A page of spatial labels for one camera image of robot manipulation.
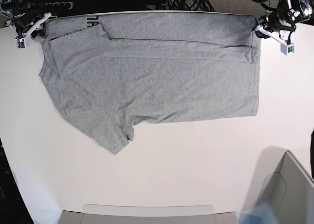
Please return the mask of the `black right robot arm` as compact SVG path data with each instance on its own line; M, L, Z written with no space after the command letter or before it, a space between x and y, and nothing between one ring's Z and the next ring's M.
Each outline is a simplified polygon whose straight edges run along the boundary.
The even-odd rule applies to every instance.
M38 33L44 35L45 22L31 33L29 31L46 13L46 5L35 0L0 0L0 14L6 17L4 26L12 28L17 33L17 38L27 35L35 37Z

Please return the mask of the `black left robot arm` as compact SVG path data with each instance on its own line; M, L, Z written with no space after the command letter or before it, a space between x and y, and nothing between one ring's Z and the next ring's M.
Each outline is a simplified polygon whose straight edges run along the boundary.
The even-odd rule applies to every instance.
M282 40L290 40L291 34L296 30L296 24L308 21L313 9L309 0L278 0L276 8L271 8L264 3L262 7L267 14L257 19L258 26L254 28L257 36L268 38L271 33L279 33Z

